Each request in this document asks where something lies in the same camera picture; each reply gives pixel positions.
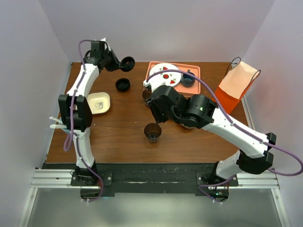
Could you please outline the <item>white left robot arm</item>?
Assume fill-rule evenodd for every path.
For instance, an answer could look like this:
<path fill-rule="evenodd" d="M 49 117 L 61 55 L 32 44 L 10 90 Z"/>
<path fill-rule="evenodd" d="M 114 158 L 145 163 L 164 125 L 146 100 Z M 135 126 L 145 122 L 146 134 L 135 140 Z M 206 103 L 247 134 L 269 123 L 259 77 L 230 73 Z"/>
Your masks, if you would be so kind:
<path fill-rule="evenodd" d="M 73 177 L 86 185 L 94 185 L 101 182 L 101 177 L 97 174 L 89 140 L 92 112 L 87 96 L 103 69 L 117 70 L 121 64 L 105 38 L 91 40 L 90 50 L 80 58 L 81 68 L 76 81 L 65 95 L 58 97 L 61 120 L 69 130 L 63 149 L 68 151 L 71 146 L 75 147 L 77 162 Z"/>

